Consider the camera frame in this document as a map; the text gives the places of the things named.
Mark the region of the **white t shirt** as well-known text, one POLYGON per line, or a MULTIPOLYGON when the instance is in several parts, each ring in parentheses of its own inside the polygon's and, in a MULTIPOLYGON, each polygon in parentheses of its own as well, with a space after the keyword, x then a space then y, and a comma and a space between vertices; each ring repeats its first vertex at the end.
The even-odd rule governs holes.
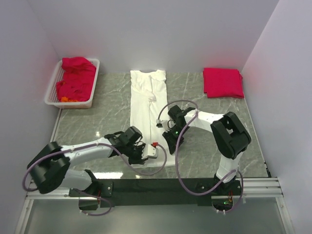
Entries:
POLYGON ((169 120, 166 72, 156 70, 144 73, 130 71, 131 76, 131 112, 130 125, 135 126, 142 133, 142 141, 146 144, 157 142, 164 147, 167 153, 166 166, 175 164, 175 156, 169 152, 168 144, 162 136, 164 129, 156 126, 158 115, 161 120, 169 120))

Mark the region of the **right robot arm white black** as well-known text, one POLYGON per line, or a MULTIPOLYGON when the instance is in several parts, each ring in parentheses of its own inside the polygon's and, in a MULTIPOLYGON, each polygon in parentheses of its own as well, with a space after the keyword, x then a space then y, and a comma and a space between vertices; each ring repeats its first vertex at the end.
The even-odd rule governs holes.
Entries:
POLYGON ((214 190, 218 194, 226 194, 231 189, 231 182, 236 176, 240 158, 252 141, 237 115, 233 112, 212 114, 199 111, 194 107, 182 110, 177 105, 169 109, 168 115, 173 122, 172 127, 167 120, 159 119, 156 121, 156 126, 164 129, 162 136, 168 144, 170 154, 176 152, 184 141, 184 133, 191 127, 213 134, 221 153, 219 168, 215 174, 218 180, 214 182, 214 190))

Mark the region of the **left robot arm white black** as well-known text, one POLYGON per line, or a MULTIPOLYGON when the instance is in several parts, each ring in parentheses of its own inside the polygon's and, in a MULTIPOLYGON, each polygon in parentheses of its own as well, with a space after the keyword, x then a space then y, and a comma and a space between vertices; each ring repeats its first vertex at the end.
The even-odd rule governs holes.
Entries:
POLYGON ((144 164, 148 146, 141 142, 142 133, 136 127, 107 134, 97 140, 78 145, 48 143, 28 164, 27 170, 36 190, 47 194, 59 187, 80 190, 85 195, 98 195, 101 185, 90 170, 74 171, 73 166, 95 159, 123 155, 130 165, 144 164))

